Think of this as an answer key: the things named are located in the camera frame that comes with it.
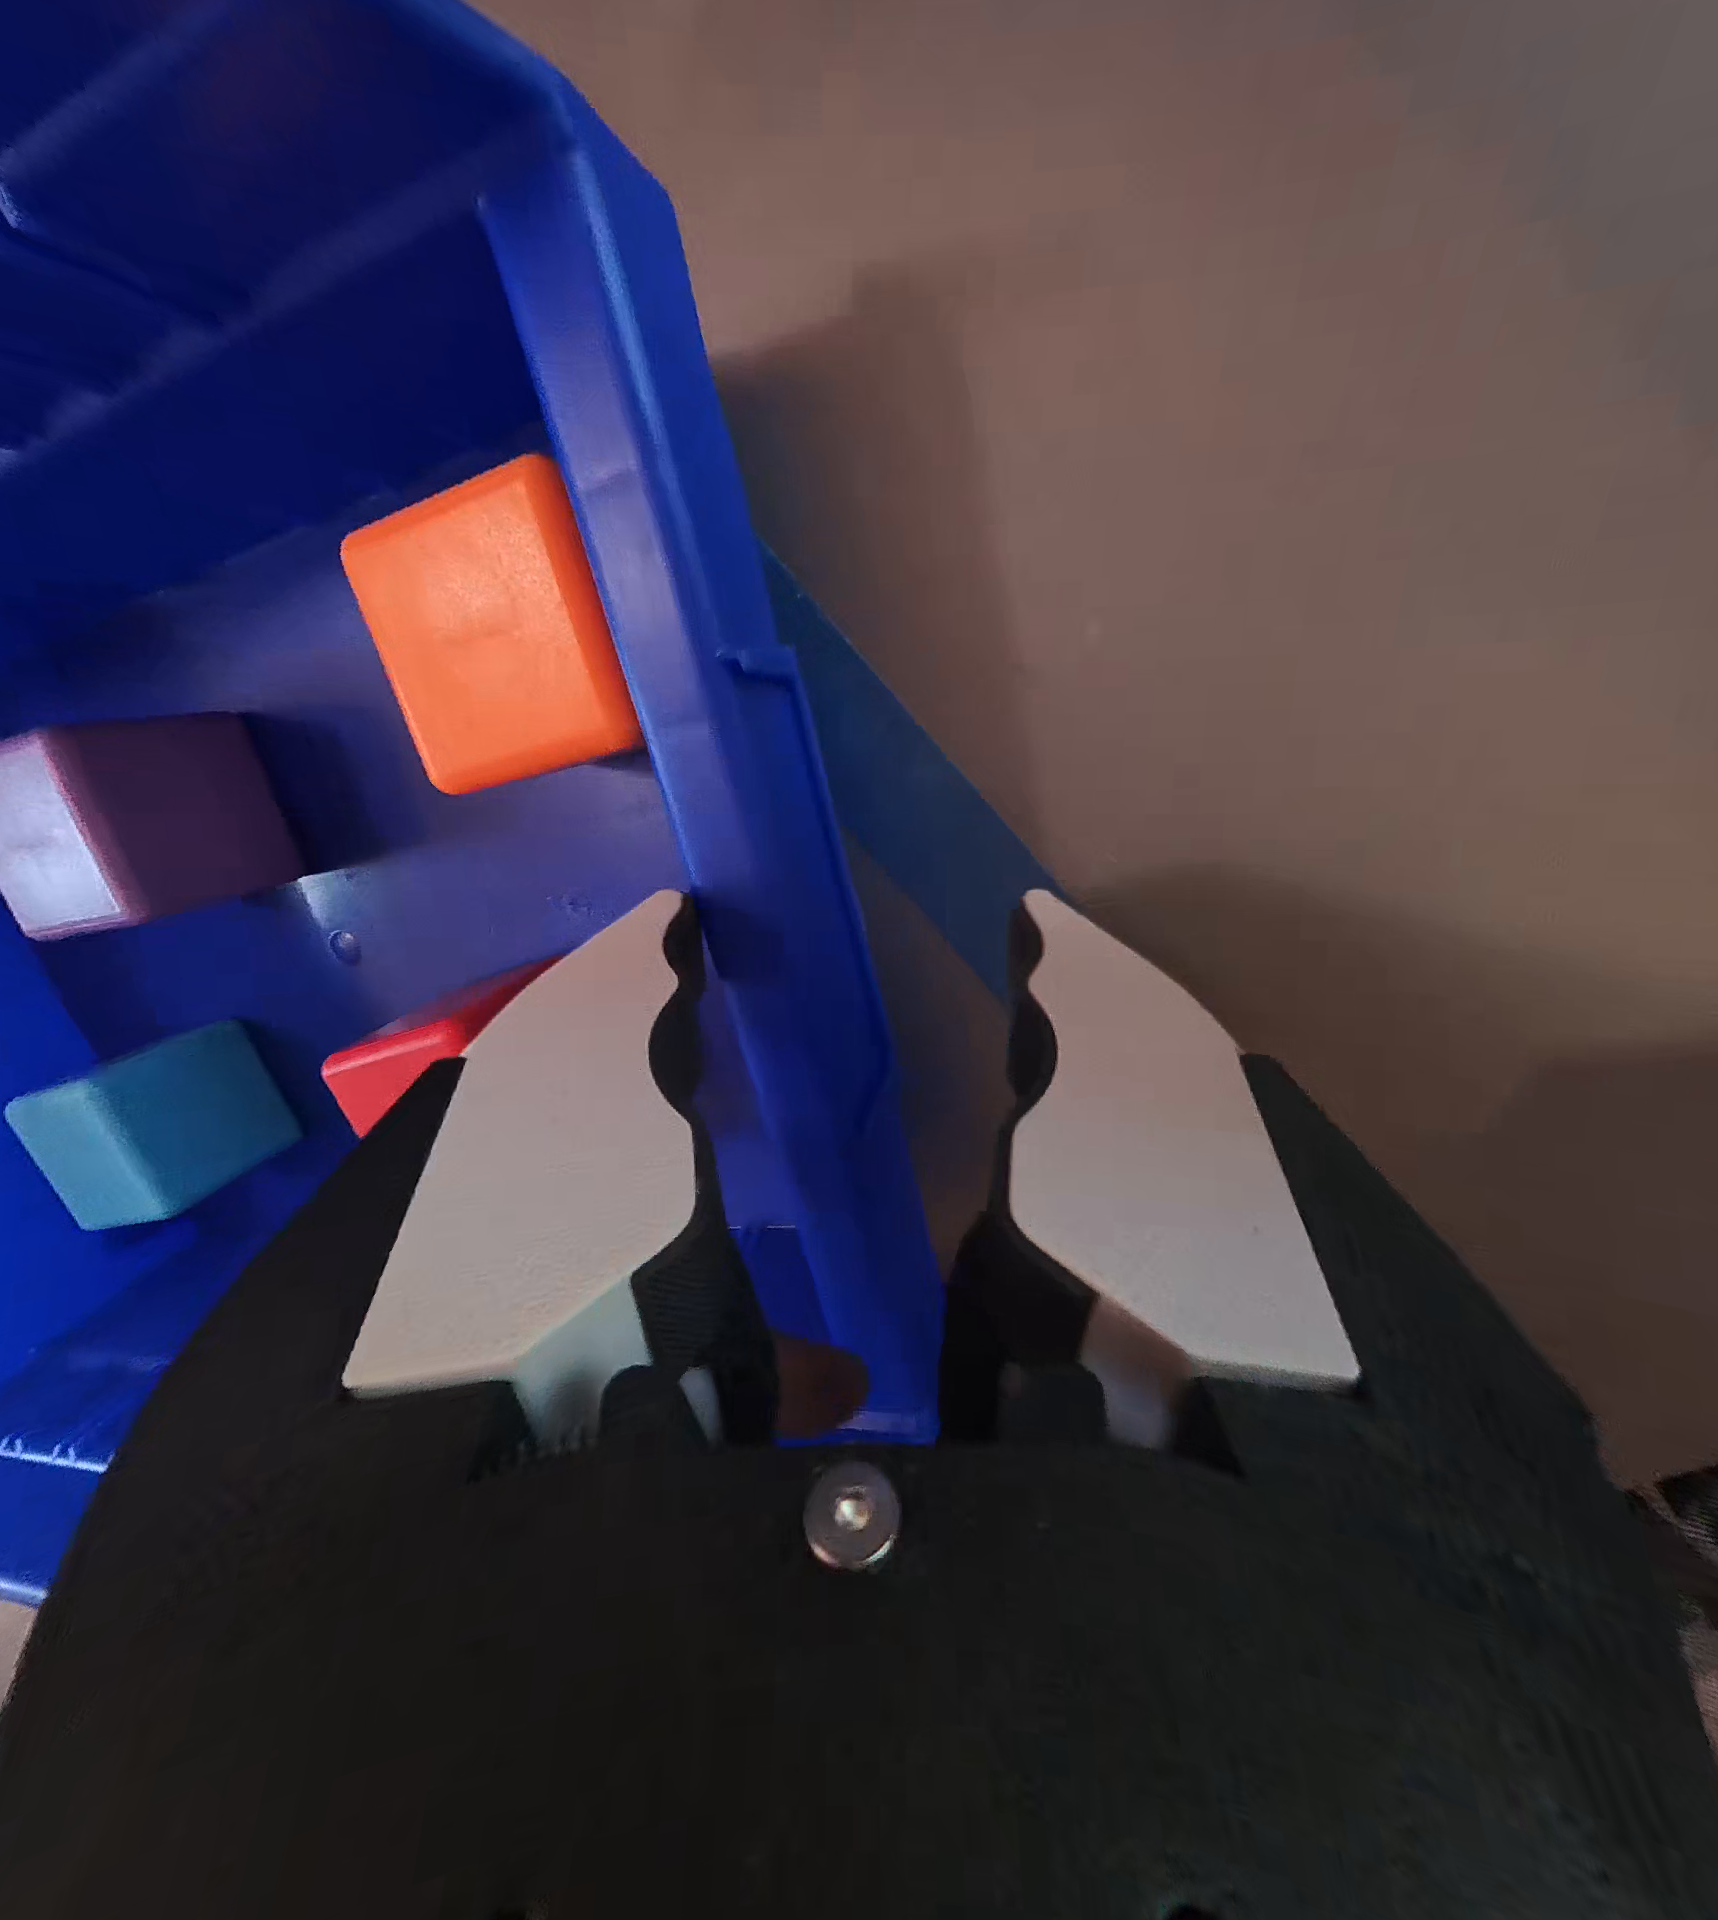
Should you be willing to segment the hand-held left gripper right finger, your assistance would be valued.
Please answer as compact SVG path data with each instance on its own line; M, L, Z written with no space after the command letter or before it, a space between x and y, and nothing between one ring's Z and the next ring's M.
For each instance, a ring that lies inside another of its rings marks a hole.
M944 1301L944 1443L1109 1443L1239 1476L1210 1381L1354 1390L1359 1360L1227 1029L1030 889L1004 1114Z

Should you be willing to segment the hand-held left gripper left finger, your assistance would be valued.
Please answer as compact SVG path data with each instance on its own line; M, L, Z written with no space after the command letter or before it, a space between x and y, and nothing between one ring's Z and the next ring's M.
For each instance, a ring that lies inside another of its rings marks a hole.
M484 1027L341 1367L355 1399L507 1385L560 1449L643 1367L706 1443L775 1436L775 1333L696 1097L700 1000L696 901L658 889Z

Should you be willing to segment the red foam cube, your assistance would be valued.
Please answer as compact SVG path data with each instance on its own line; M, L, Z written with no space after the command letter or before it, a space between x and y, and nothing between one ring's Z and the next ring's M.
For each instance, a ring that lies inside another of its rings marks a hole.
M412 1009L321 1061L321 1081L345 1123L364 1139L442 1060L457 1060L486 1025L517 999L554 961L495 972Z

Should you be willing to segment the teal foam cube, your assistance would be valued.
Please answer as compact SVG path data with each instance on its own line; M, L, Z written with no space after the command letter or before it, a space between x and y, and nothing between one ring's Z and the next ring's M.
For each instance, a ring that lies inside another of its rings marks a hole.
M242 1021L214 1021L5 1100L82 1232L170 1223L302 1139Z

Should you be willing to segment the purple foam cube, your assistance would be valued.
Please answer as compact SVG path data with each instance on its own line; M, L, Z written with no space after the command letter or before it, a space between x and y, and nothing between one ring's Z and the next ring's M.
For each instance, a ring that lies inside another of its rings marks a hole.
M0 899L52 945L308 878L241 712L36 725L0 739Z

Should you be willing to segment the orange foam cube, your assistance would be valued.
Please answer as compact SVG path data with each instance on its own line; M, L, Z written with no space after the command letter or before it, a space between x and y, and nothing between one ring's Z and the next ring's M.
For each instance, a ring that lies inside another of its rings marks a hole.
M551 458L517 454L347 530L341 574L434 789L647 745Z

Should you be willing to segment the blue plastic bin with tag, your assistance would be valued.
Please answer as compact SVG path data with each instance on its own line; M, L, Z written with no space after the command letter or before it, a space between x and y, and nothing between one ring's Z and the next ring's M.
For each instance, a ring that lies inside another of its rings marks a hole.
M341 533L540 450L647 750L442 798ZM353 1146L321 1061L655 889L706 930L706 1125L780 1331L936 1432L940 1277L893 887L999 996L1042 864L757 544L663 185L463 4L0 4L0 739L229 709L308 878L30 942L0 899L0 1601L36 1605L153 1379ZM5 1100L242 1021L302 1121L82 1232Z

